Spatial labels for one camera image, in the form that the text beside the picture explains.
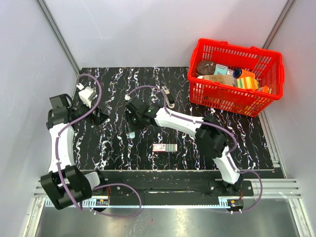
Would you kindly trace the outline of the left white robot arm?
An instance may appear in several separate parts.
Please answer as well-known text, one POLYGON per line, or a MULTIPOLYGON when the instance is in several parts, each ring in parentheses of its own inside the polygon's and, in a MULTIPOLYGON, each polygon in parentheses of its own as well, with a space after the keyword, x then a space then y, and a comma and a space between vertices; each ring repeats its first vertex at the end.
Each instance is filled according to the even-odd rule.
POLYGON ((93 99, 95 94, 80 96, 78 105, 68 94, 50 98, 52 108, 48 111, 46 127, 51 136, 52 155, 48 173, 40 178, 40 184, 54 207, 58 210, 92 197, 92 192, 102 195, 107 183, 96 169, 83 174, 75 165, 73 154, 74 124, 87 120, 101 125, 108 119, 93 99))

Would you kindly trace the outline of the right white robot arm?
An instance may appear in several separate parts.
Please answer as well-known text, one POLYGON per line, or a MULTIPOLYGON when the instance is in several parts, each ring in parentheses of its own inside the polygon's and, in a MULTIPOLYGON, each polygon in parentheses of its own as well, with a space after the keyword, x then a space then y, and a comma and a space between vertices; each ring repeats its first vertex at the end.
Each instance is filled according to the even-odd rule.
POLYGON ((243 177, 235 165, 227 144, 232 136, 220 127, 215 117, 193 117, 158 104, 148 105, 141 99, 126 95, 126 123, 130 137, 134 132, 152 125, 171 128, 194 138, 199 153, 212 159, 221 173, 226 193, 235 196, 242 190, 243 177))

